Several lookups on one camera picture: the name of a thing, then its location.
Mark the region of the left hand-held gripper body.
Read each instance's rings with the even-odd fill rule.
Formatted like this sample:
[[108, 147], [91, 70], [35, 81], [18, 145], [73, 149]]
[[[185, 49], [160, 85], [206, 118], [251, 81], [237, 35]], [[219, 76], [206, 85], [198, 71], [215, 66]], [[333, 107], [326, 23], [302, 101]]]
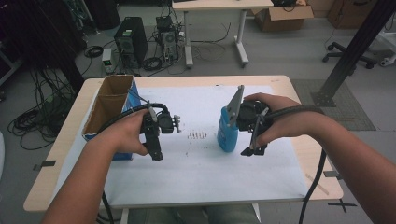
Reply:
[[159, 139], [159, 135], [180, 133], [180, 116], [171, 116], [166, 106], [161, 106], [161, 111], [156, 112], [155, 106], [148, 108], [148, 113], [143, 117], [141, 133], [145, 135], [147, 142], [154, 142]]

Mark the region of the blue plastic bottle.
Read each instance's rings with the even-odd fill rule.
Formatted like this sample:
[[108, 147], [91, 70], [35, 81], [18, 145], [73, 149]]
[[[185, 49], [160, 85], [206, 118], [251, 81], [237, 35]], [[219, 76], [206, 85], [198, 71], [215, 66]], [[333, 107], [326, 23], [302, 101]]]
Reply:
[[227, 108], [223, 107], [220, 111], [217, 141], [224, 152], [233, 152], [237, 143], [238, 128], [235, 124], [229, 124]]

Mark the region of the blue cardboard box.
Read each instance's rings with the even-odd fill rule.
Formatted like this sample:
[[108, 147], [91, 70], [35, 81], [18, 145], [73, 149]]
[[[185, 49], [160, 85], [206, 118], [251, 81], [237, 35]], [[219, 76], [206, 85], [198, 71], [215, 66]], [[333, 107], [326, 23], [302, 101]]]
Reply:
[[[116, 116], [120, 116], [121, 112], [141, 105], [140, 100], [130, 99], [128, 96], [130, 90], [137, 90], [133, 76], [109, 76], [103, 80], [97, 93], [93, 96], [92, 107], [82, 129], [82, 136], [87, 142], [99, 134], [100, 128], [105, 127], [107, 122], [117, 119]], [[88, 157], [92, 162], [102, 159], [98, 154], [101, 151], [96, 152], [97, 150], [93, 151], [94, 149], [92, 148], [92, 155]], [[131, 149], [123, 149], [123, 151], [114, 153], [112, 160], [130, 161], [133, 159], [133, 154]]]

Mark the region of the person's right hand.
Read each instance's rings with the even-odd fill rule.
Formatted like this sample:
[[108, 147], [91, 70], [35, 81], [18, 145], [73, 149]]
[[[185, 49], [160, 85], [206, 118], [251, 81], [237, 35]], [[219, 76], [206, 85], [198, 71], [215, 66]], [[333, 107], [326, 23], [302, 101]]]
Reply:
[[[260, 101], [267, 104], [272, 110], [280, 110], [287, 107], [297, 106], [299, 103], [288, 97], [277, 96], [267, 93], [254, 93], [245, 97], [247, 101]], [[273, 125], [255, 140], [255, 146], [267, 145], [281, 137], [297, 137], [308, 134], [310, 125], [308, 121], [316, 115], [315, 112], [290, 113], [275, 119]]]

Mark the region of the white table mat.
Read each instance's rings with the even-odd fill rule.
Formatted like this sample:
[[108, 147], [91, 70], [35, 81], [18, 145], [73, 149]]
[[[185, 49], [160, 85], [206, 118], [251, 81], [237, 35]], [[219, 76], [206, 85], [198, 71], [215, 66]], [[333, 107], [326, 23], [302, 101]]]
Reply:
[[[217, 85], [140, 87], [141, 98], [180, 116], [180, 133], [160, 136], [161, 161], [150, 157], [149, 142], [140, 134], [148, 154], [111, 161], [102, 197], [117, 207], [135, 208], [303, 199], [307, 186], [289, 139], [273, 140], [261, 156], [241, 155], [250, 144], [247, 133], [238, 135], [233, 152], [219, 146], [220, 111], [236, 91], [235, 86]], [[71, 148], [63, 183], [88, 142], [79, 140]]]

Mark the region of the open computer tower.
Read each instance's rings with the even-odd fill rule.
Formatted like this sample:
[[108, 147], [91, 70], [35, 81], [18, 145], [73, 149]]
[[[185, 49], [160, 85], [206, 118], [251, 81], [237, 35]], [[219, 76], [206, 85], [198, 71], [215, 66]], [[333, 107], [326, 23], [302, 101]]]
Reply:
[[178, 60], [177, 30], [170, 16], [157, 17], [156, 27], [159, 34], [159, 43], [163, 51], [163, 59], [167, 63]]

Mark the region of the grey power supply unit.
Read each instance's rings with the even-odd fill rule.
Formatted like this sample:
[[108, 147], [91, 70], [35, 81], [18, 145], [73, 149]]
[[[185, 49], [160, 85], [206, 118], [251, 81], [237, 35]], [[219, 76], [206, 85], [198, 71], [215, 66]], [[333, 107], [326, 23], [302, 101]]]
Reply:
[[112, 49], [103, 50], [102, 64], [107, 73], [111, 73], [113, 71], [114, 61], [112, 57]]

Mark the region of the black computer tower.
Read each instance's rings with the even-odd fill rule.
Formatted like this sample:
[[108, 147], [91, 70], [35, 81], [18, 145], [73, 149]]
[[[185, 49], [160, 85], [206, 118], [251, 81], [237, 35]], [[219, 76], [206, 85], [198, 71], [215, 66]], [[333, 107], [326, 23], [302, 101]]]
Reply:
[[128, 59], [134, 68], [143, 65], [149, 47], [141, 17], [126, 17], [114, 35], [114, 40], [120, 55]]

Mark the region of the grey floor mat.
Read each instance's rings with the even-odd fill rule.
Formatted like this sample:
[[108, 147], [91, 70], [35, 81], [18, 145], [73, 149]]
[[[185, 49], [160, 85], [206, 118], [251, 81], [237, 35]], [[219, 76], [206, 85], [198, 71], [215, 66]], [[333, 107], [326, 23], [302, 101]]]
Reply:
[[[293, 79], [291, 81], [300, 101], [304, 105], [313, 105], [313, 94], [324, 84], [323, 79]], [[321, 108], [323, 112], [342, 124], [350, 131], [375, 131], [359, 102], [346, 84], [337, 90], [332, 102]]]

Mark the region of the open brown cardboard box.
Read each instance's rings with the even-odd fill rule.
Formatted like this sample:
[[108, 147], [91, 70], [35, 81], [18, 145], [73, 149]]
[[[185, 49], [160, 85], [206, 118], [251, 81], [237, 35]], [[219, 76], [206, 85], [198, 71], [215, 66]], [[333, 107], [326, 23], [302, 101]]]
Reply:
[[254, 20], [263, 32], [296, 31], [306, 19], [313, 19], [311, 6], [253, 9]]

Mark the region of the black office chair base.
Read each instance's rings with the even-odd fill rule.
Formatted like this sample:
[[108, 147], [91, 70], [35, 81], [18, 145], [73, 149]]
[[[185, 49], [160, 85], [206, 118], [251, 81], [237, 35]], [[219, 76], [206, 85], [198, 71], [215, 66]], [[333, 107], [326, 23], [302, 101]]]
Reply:
[[[322, 61], [326, 63], [330, 58], [341, 57], [346, 48], [340, 45], [339, 43], [332, 42], [329, 46], [326, 47], [328, 53], [322, 58]], [[377, 61], [366, 56], [360, 56], [360, 61], [365, 63], [366, 69], [373, 69], [377, 64]]]

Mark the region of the black tape strip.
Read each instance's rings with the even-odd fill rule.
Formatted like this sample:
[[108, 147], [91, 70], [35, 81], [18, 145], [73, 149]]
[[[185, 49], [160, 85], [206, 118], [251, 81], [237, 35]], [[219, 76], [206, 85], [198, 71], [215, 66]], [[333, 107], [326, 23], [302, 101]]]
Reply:
[[35, 164], [33, 170], [40, 171], [43, 167], [52, 167], [56, 164], [56, 161], [42, 161], [39, 164]]

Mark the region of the white desk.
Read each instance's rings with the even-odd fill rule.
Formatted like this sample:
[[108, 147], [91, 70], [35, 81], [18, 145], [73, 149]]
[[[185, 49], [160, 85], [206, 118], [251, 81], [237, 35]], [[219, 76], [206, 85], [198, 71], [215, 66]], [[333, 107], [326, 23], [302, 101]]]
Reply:
[[240, 56], [241, 66], [245, 67], [249, 64], [249, 59], [242, 43], [246, 17], [249, 9], [264, 9], [273, 7], [272, 0], [172, 0], [172, 8], [174, 11], [182, 11], [184, 18], [185, 32], [185, 64], [187, 68], [193, 67], [193, 56], [190, 39], [189, 28], [189, 12], [198, 10], [228, 10], [239, 9], [239, 26], [237, 35], [234, 37], [237, 52]]

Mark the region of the black aluminium strut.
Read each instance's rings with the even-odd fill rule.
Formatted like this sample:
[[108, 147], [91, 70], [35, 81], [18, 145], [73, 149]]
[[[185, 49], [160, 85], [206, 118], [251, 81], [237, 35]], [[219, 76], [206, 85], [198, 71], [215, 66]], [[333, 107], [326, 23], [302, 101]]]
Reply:
[[394, 12], [396, 12], [396, 0], [376, 2], [322, 87], [318, 92], [311, 93], [316, 106], [335, 106], [332, 98], [337, 90], [351, 74], [359, 58], [370, 47]]

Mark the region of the closed brown cardboard box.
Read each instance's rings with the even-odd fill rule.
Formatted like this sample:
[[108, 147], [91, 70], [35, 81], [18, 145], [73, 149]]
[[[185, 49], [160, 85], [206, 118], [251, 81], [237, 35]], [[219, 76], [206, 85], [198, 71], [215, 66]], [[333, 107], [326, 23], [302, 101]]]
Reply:
[[377, 0], [334, 0], [328, 21], [336, 29], [358, 29], [376, 3]]

